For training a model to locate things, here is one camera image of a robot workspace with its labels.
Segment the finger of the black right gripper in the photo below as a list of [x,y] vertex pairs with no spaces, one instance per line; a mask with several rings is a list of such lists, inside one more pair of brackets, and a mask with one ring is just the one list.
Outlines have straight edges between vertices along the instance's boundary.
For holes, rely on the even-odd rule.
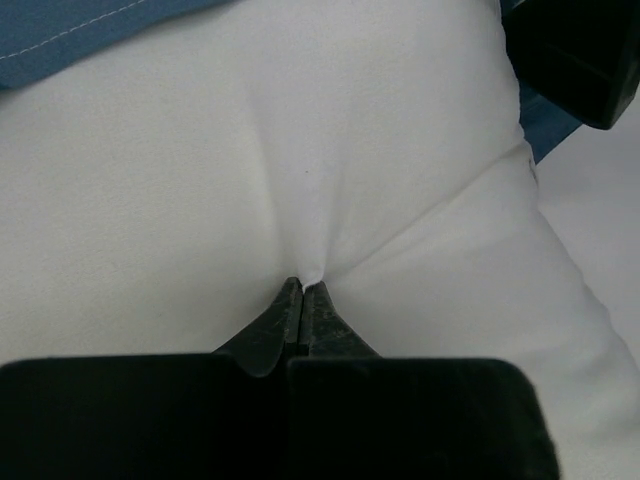
[[638,0],[522,1],[502,22],[516,75],[580,122],[609,130],[635,98]]

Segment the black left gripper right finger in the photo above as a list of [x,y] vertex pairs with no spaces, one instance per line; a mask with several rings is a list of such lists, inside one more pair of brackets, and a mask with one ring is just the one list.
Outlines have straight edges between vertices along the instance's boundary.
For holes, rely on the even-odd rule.
[[323,284],[304,296],[288,367],[291,479],[556,479],[536,392],[488,358],[385,359],[342,321]]

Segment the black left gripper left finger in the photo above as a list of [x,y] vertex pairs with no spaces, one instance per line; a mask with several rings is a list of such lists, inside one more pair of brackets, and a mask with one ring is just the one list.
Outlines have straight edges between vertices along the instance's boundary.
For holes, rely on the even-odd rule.
[[1,370],[5,479],[272,475],[286,433],[283,364],[298,280],[211,353],[22,360]]

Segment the white pillow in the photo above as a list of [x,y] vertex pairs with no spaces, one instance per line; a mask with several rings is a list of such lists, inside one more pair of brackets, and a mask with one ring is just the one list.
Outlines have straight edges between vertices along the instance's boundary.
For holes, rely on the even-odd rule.
[[533,381],[639,475],[639,369],[538,207],[497,1],[237,1],[1,93],[1,358],[205,351],[285,278],[389,356]]

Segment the blue letter-print pillowcase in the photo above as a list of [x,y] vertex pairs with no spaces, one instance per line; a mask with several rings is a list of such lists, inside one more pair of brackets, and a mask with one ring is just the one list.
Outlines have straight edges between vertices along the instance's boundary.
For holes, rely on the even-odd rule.
[[[24,88],[159,22],[237,1],[1,1],[1,91]],[[582,122],[524,80],[520,124],[536,164]]]

